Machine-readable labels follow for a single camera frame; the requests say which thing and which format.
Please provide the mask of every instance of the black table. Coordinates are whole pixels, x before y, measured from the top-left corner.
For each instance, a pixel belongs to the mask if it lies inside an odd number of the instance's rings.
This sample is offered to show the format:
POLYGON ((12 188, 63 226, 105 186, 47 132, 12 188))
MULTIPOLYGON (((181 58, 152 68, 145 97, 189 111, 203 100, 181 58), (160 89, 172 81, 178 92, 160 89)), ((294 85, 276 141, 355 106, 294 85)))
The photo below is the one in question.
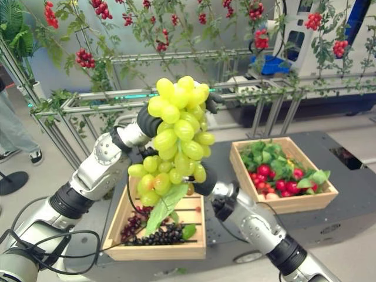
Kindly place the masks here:
MULTIPOLYGON (((282 214, 284 225, 289 233, 302 245, 333 244, 344 241, 376 223, 376 174, 368 168, 349 170, 329 149, 341 147, 324 132, 304 132, 288 135, 298 147, 323 170, 330 170, 330 181, 339 195, 323 210, 282 214)), ((212 155, 206 161, 215 167, 218 179, 223 182, 236 180, 229 161, 231 142, 218 142, 212 147, 212 155)), ((98 232, 102 239, 106 236, 119 199, 125 186, 127 175, 116 186, 112 200, 97 202, 88 215, 77 225, 76 230, 90 229, 98 232)), ((150 281, 174 273, 177 268, 187 272, 199 272, 234 264, 233 259, 243 253, 254 251, 249 244, 237 241, 219 225, 211 205, 205 205, 207 256, 205 260, 174 261, 113 261, 102 254, 97 265, 85 276, 96 281, 150 281)), ((236 227, 227 227, 240 236, 236 227)), ((86 235, 74 236, 69 244, 67 255, 82 255, 95 249, 92 238, 83 240, 86 235)), ((90 258, 65 259, 65 266, 71 271, 82 270, 90 264, 90 258)))

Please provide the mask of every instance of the black glove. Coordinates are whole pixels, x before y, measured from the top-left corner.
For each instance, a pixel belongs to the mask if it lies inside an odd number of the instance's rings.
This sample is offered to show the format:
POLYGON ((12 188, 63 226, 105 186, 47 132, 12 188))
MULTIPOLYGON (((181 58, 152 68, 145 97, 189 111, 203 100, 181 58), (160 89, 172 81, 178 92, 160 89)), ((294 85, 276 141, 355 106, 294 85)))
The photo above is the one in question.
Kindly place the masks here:
POLYGON ((221 95, 210 93, 205 101, 206 109, 211 113, 217 113, 217 104, 224 104, 224 99, 221 95))

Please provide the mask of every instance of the gray floor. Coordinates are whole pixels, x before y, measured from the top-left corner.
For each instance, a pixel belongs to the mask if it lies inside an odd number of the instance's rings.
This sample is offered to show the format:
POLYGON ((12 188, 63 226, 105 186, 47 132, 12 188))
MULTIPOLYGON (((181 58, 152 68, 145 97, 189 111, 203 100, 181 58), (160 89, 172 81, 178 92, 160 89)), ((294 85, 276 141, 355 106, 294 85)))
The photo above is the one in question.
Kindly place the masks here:
MULTIPOLYGON (((1 171, 6 174, 23 170, 29 173, 30 176, 29 182, 21 190, 1 197, 0 234, 11 225, 14 216, 22 206, 36 197, 52 194, 61 184, 69 179, 73 172, 72 168, 54 147, 49 138, 45 134, 42 134, 38 125, 30 118, 28 108, 22 100, 20 93, 14 89, 10 89, 9 94, 24 125, 41 145, 45 160, 40 166, 33 167, 28 160, 28 155, 20 153, 6 163, 0 164, 1 171)), ((294 122, 289 132, 326 131, 362 161, 372 161, 372 159, 376 159, 376 150, 371 149, 374 148, 376 140, 376 125, 369 118, 375 115, 376 112, 369 112, 351 118, 332 116, 314 120, 301 120, 294 122)), ((219 124, 222 121, 229 123, 231 117, 226 112, 222 112, 216 119, 219 124)), ((280 129, 281 126, 277 125, 273 133, 278 134, 280 129)), ((246 138, 245 134, 248 131, 249 129, 228 129, 215 132, 215 135, 218 141, 233 140, 246 138)), ((369 167, 376 172, 376 163, 369 165, 369 167)), ((344 282, 374 281, 374 275, 376 274, 374 268, 374 254, 376 253, 375 237, 376 226, 349 241, 327 247, 317 247, 311 251, 344 282)), ((179 277, 179 281, 272 282, 278 280, 277 275, 277 270, 267 260, 261 259, 241 266, 221 268, 205 273, 179 277)), ((55 282, 60 280, 50 271, 43 271, 39 275, 38 281, 55 282)), ((171 278, 165 281, 177 281, 177 279, 171 278)))

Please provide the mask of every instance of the metal pole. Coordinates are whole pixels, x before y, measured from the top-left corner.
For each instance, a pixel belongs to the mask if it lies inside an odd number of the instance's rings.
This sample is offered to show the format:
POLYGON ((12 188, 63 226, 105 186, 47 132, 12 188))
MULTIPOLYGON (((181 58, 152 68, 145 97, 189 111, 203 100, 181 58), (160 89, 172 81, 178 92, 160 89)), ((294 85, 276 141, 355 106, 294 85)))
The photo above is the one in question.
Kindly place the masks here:
POLYGON ((265 100, 261 98, 259 102, 257 103, 256 113, 254 114, 253 123, 252 123, 252 130, 250 132, 250 138, 255 137, 256 130, 259 127, 261 114, 263 113, 265 105, 265 100))
POLYGON ((85 154, 86 157, 88 157, 90 155, 90 151, 88 147, 86 146, 86 144, 81 139, 81 137, 79 136, 73 124, 70 122, 70 120, 67 120, 66 116, 62 116, 62 115, 59 115, 59 116, 62 119, 63 123, 66 125, 66 127, 69 129, 73 137, 76 139, 78 145, 82 149, 82 152, 85 154))
POLYGON ((273 126, 276 123, 277 117, 280 113, 282 103, 284 100, 284 95, 280 95, 276 100, 274 100, 270 112, 269 117, 265 125, 265 132, 264 136, 269 136, 271 131, 273 130, 273 126))
POLYGON ((99 135, 98 135, 98 133, 96 132, 95 127, 94 127, 92 121, 89 119, 89 117, 86 116, 86 115, 82 115, 82 119, 83 119, 83 120, 85 121, 85 123, 87 124, 88 129, 90 130, 90 133, 91 133, 91 135, 93 136, 94 140, 98 139, 99 135))
POLYGON ((19 67, 19 64, 13 53, 9 50, 8 46, 6 45, 5 41, 3 40, 0 34, 0 52, 3 54, 2 58, 6 62, 7 67, 10 68, 11 73, 17 78, 19 83, 21 83, 22 87, 26 90, 29 97, 32 99, 33 104, 39 103, 39 98, 34 92, 33 87, 29 84, 29 79, 26 77, 25 73, 19 67))
POLYGON ((73 150, 73 148, 70 146, 68 141, 65 139, 64 135, 60 131, 60 129, 57 127, 57 125, 53 125, 50 127, 51 132, 55 135, 60 147, 63 148, 65 151, 65 156, 70 157, 70 159, 75 164, 75 169, 79 167, 81 164, 80 158, 77 156, 76 152, 73 150))
POLYGON ((301 98, 298 99, 293 99, 291 101, 290 108, 288 109, 286 118, 284 119, 282 129, 281 129, 281 134, 286 134, 288 127, 290 126, 291 122, 294 119, 294 116, 296 114, 297 109, 299 108, 301 98))
POLYGON ((34 115, 31 115, 34 120, 41 126, 41 128, 44 130, 44 132, 46 132, 46 134, 48 135, 48 137, 51 139, 51 141, 53 142, 53 144, 56 146, 56 148, 58 148, 58 150, 61 152, 61 154, 63 155, 63 157, 66 159, 66 161, 70 164, 70 166, 76 170, 77 167, 76 167, 76 164, 75 162, 67 156, 66 152, 64 151, 64 148, 62 148, 60 146, 59 141, 57 140, 57 137, 47 128, 47 126, 45 126, 43 124, 43 122, 39 119, 37 119, 34 115))

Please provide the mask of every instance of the wooden crate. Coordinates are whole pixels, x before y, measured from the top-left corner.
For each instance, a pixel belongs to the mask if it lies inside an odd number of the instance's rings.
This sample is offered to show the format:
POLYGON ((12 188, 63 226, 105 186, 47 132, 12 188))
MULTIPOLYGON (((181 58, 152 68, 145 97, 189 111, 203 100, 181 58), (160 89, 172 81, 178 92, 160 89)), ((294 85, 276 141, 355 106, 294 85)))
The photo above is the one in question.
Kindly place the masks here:
MULTIPOLYGON (((337 196, 338 191, 334 188, 330 181, 327 180, 323 184, 323 193, 320 194, 286 197, 275 200, 263 199, 258 194, 256 187, 249 177, 248 171, 240 157, 240 152, 244 147, 258 141, 269 142, 270 139, 233 142, 230 152, 230 161, 234 167, 240 187, 246 193, 248 193, 248 195, 250 195, 254 201, 268 203, 277 213, 294 213, 297 211, 303 212, 307 210, 323 209, 332 201, 332 199, 337 196)), ((283 148, 283 152, 287 157, 298 160, 306 169, 311 168, 318 170, 314 163, 311 162, 306 154, 304 154, 303 151, 299 149, 299 147, 291 140, 291 138, 273 138, 273 143, 280 144, 283 148)))
MULTIPOLYGON (((133 199, 136 198, 137 180, 129 179, 130 194, 133 199)), ((135 200, 135 205, 142 206, 139 199, 135 200)), ((106 235, 103 248, 108 248, 120 243, 120 232, 127 223, 127 219, 132 216, 132 206, 127 196, 127 187, 125 187, 119 205, 115 211, 109 231, 106 235)), ((106 250, 114 260, 195 260, 205 259, 206 256, 206 234, 204 218, 204 198, 194 193, 191 196, 182 198, 175 207, 179 215, 179 221, 185 224, 196 224, 196 233, 188 242, 183 244, 165 245, 165 246, 117 246, 106 250)), ((145 230, 137 234, 142 237, 145 230)))

